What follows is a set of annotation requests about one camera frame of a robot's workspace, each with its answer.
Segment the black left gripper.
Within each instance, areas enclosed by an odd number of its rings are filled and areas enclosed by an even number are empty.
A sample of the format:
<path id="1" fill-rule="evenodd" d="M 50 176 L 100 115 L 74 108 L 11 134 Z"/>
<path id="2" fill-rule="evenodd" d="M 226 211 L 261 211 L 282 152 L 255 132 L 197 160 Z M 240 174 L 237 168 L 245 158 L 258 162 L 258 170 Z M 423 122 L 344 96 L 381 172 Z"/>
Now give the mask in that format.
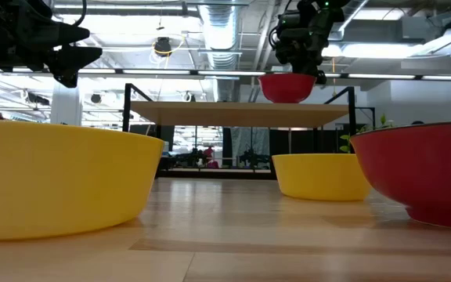
<path id="1" fill-rule="evenodd" d="M 14 1 L 13 8 L 14 67 L 39 71 L 46 65 L 61 85 L 76 87 L 78 71 L 103 54 L 101 48 L 68 45 L 88 38 L 88 29 L 57 22 L 41 14 L 29 1 Z M 56 51 L 54 48 L 60 45 L 62 48 Z"/>

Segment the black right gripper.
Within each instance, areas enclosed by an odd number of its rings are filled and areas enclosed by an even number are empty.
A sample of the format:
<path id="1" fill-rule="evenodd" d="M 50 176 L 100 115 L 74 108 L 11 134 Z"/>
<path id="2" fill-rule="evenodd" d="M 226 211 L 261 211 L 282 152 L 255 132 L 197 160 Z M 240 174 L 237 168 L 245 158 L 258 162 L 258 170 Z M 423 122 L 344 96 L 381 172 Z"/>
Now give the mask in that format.
<path id="1" fill-rule="evenodd" d="M 317 85 L 327 83 L 327 76 L 319 66 L 323 62 L 322 51 L 329 45 L 329 10 L 310 13 L 288 10 L 279 15 L 275 34 L 272 48 L 281 64 L 290 64 L 295 74 L 317 74 Z"/>

